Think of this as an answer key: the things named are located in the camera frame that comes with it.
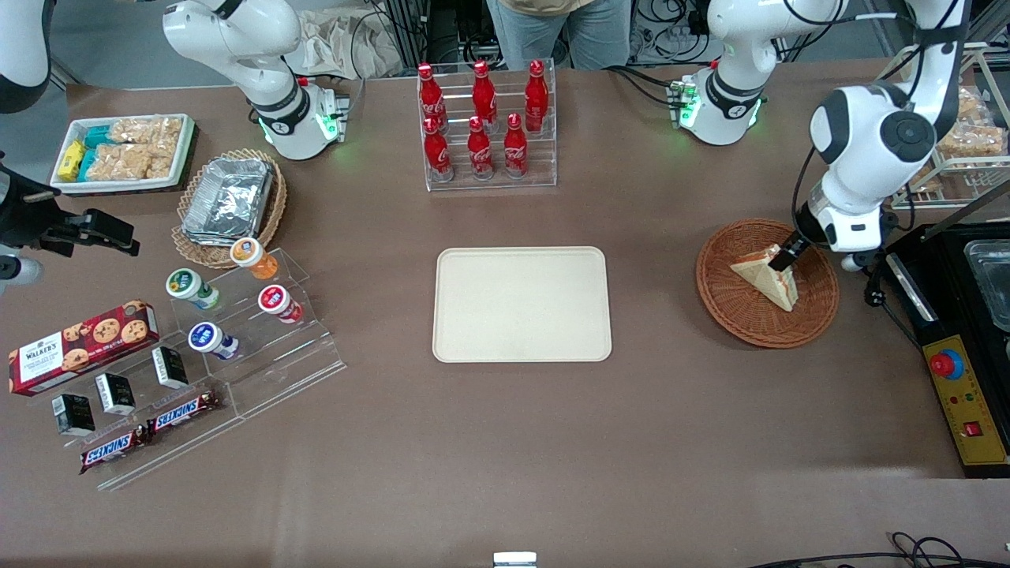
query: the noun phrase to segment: round wicker basket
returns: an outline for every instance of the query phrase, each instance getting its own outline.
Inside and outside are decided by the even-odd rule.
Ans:
[[[772,303],[729,268],[739,257],[782,243],[793,229],[768,219],[742,219],[713,234],[698,255],[695,277],[702,302],[730,334],[760,347],[789,349],[816,339],[838,311],[838,280],[813,247],[793,265],[799,299],[793,311]]]
[[[281,216],[284,215],[284,205],[288,200],[288,184],[284,181],[281,168],[273,158],[259,150],[232,150],[225,152],[217,158],[263,160],[274,167],[274,181],[270,186],[270,201],[267,203],[267,210],[263,214],[260,235],[257,236],[264,246],[264,249],[269,250],[267,245],[274,239],[277,227],[281,224]],[[206,169],[207,165],[204,164],[203,168],[200,168],[200,171],[193,176],[193,179],[186,186],[186,191],[183,192],[183,196],[179,200],[179,207],[176,209],[179,212],[180,220],[186,218],[186,212],[189,211],[190,203],[193,201],[193,193],[196,191],[197,186],[200,185],[200,179],[203,178],[203,173]],[[227,247],[197,245],[183,234],[182,225],[172,229],[172,241],[176,244],[176,250],[186,260],[217,270],[227,270],[235,267],[235,263],[231,262]]]

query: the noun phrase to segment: red cookie box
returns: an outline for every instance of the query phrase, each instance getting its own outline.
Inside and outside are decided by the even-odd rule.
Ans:
[[[131,300],[10,352],[10,391],[34,396],[158,343],[155,310]]]

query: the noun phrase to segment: sandwich slice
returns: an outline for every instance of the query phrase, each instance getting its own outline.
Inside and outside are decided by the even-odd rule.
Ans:
[[[799,293],[793,278],[793,267],[779,272],[768,266],[779,254],[779,246],[772,245],[764,251],[744,255],[729,265],[733,272],[746,280],[759,292],[765,294],[775,305],[786,311],[793,311]]]

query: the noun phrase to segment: table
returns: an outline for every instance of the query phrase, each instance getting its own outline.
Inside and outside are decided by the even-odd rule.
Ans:
[[[6,565],[434,568],[533,550],[549,568],[746,566],[888,550],[896,530],[1007,561],[1010,481],[960,478],[921,358],[863,303],[861,276],[839,272],[837,318],[794,351],[742,344],[695,290],[718,227],[788,220],[812,110],[883,65],[781,66],[761,120],[728,148],[673,131],[619,78],[562,72],[559,185],[506,197],[426,193],[413,81],[369,83],[346,144],[282,162],[276,240],[312,275],[349,368],[111,494],[75,475],[44,408],[0,397]],[[69,95],[74,117],[189,113],[196,164],[270,151],[234,88]],[[73,201],[134,223],[141,255],[29,253],[47,274],[0,300],[3,345],[134,297],[171,317],[177,200]],[[607,257],[608,360],[435,361],[442,250],[562,245]]]

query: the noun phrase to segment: teal package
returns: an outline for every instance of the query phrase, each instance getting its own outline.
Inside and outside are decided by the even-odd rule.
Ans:
[[[81,160],[81,171],[77,174],[77,181],[86,182],[88,181],[88,168],[95,163],[98,159],[98,153],[94,150],[89,150],[84,153],[84,160]]]
[[[115,144],[109,138],[109,130],[111,128],[112,126],[108,124],[88,128],[88,131],[84,134],[85,148],[98,148],[100,144]]]

